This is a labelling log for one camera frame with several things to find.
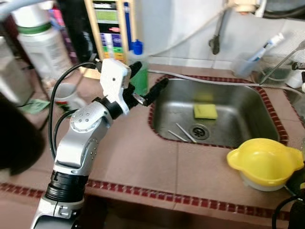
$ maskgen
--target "tiled countertop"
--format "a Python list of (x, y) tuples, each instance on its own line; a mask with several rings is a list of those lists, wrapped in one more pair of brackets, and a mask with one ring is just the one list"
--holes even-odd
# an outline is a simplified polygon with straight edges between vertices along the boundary
[[(229, 71), (214, 69), (168, 65), (152, 65), (151, 69), (232, 77)], [(150, 85), (160, 76), (150, 73)], [(67, 81), (76, 82), (77, 74)], [(88, 102), (102, 95), (100, 84), (94, 79), (85, 78), (79, 91)], [(284, 92), (267, 88), (265, 91), (289, 135), (288, 146), (300, 149), (305, 129)], [(36, 93), (37, 97), (41, 95), (40, 91)], [(285, 189), (261, 192), (245, 186), (238, 172), (226, 162), (230, 149), (161, 139), (148, 126), (149, 110), (138, 106), (127, 117), (115, 120), (100, 143), (87, 193), (223, 219), (271, 224), (271, 210), (290, 197)], [(55, 109), (54, 120), (60, 115), (60, 110)], [(43, 121), (42, 115), (30, 119), (37, 126)], [(66, 133), (68, 125), (68, 121), (62, 124), (59, 139)], [(33, 190), (33, 196), (39, 196), (41, 192), (37, 190), (46, 190), (52, 167), (53, 160), (47, 147), (35, 165), (10, 178), (8, 183), (12, 186), (0, 187), (2, 190), (11, 188), (11, 191), (15, 186), (28, 187)]]

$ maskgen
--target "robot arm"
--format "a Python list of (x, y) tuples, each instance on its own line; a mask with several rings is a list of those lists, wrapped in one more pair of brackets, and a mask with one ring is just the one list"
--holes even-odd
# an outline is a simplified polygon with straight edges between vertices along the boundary
[(57, 149), (51, 182), (39, 202), (31, 229), (81, 228), (77, 217), (99, 142), (114, 119), (127, 115), (138, 103), (150, 105), (168, 83), (165, 78), (146, 96), (135, 94), (129, 79), (140, 67), (140, 63), (128, 67), (113, 59), (102, 62), (100, 83), (105, 97), (96, 98), (72, 115), (70, 128)]

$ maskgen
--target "drain strainer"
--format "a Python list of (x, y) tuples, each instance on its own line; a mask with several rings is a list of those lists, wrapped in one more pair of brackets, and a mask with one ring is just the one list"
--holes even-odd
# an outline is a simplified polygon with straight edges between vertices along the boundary
[(209, 137), (209, 130), (201, 124), (192, 125), (189, 132), (197, 140), (205, 140)]

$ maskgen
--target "red mosaic tile border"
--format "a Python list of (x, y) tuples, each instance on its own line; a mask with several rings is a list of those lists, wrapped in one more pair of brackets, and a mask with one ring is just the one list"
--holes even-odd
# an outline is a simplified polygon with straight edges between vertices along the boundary
[[(237, 205), (237, 204), (227, 203), (213, 199), (191, 197), (191, 196), (161, 192), (161, 191), (156, 191), (141, 187), (132, 187), (132, 186), (114, 184), (109, 182), (97, 181), (97, 180), (89, 180), (88, 183), (86, 184), (86, 187), (104, 189), (113, 192), (120, 192), (124, 194), (159, 199), (169, 202), (192, 205), (196, 207), (215, 209), (219, 211), (227, 211), (234, 214), (244, 214), (244, 215), (257, 216), (257, 217), (263, 217), (269, 219), (272, 218), (272, 215), (274, 213), (274, 210), (267, 208)], [(28, 196), (32, 198), (40, 198), (44, 194), (44, 192), (41, 190), (15, 186), (13, 184), (8, 184), (8, 183), (1, 183), (0, 190), (5, 192), (11, 192), (17, 195)], [(287, 211), (281, 211), (278, 216), (278, 219), (289, 221), (289, 214), (290, 213)]]
[[(243, 79), (233, 79), (233, 78), (219, 78), (219, 77), (210, 77), (210, 76), (198, 76), (198, 75), (188, 75), (189, 77), (196, 78), (196, 79), (202, 79), (202, 80), (208, 80), (208, 81), (217, 81), (217, 82), (227, 82), (227, 83), (252, 83), (248, 80), (243, 80)], [(168, 77), (170, 79), (174, 79), (176, 77), (169, 76), (169, 75), (164, 75), (161, 76), (156, 80), (156, 83), (162, 80), (163, 78)], [(279, 142), (287, 145), (289, 141), (288, 133), (286, 132), (281, 120), (277, 116), (275, 109), (273, 108), (271, 101), (269, 100), (269, 97), (266, 93), (266, 91), (261, 88), (261, 87), (253, 87), (261, 96), (268, 113), (270, 114), (273, 123), (279, 133), (280, 140)], [(212, 144), (206, 144), (206, 143), (192, 143), (192, 142), (183, 142), (181, 140), (171, 140), (162, 137), (154, 128), (153, 128), (153, 113), (154, 113), (155, 106), (154, 104), (151, 105), (151, 108), (149, 110), (149, 115), (148, 115), (148, 125), (149, 127), (154, 131), (156, 135), (158, 135), (160, 138), (166, 140), (166, 141), (174, 141), (174, 142), (182, 142), (186, 144), (198, 144), (198, 145), (203, 145), (203, 146), (213, 146), (213, 147), (220, 147), (220, 148), (227, 148), (227, 149), (234, 149), (234, 147), (231, 146), (219, 146), (219, 145), (212, 145)]]
[[(285, 94), (287, 100), (289, 101), (289, 98), (288, 98), (288, 95), (287, 95), (286, 91), (283, 90), (283, 92), (284, 92), (284, 94)], [(303, 120), (301, 119), (301, 117), (299, 116), (299, 114), (297, 113), (297, 111), (296, 111), (296, 109), (294, 108), (294, 106), (292, 106), (292, 104), (290, 103), (290, 101), (289, 101), (289, 104), (290, 104), (291, 108), (295, 111), (295, 114), (298, 116), (298, 118), (299, 118), (299, 120), (300, 120), (302, 126), (303, 126), (304, 129), (305, 129), (305, 123), (303, 122)]]

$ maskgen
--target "yellow bowl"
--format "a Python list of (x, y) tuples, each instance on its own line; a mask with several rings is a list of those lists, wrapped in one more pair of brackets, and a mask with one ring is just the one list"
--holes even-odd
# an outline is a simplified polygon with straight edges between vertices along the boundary
[(300, 150), (266, 138), (245, 141), (227, 155), (227, 161), (247, 179), (264, 187), (284, 185), (294, 171), (304, 167)]

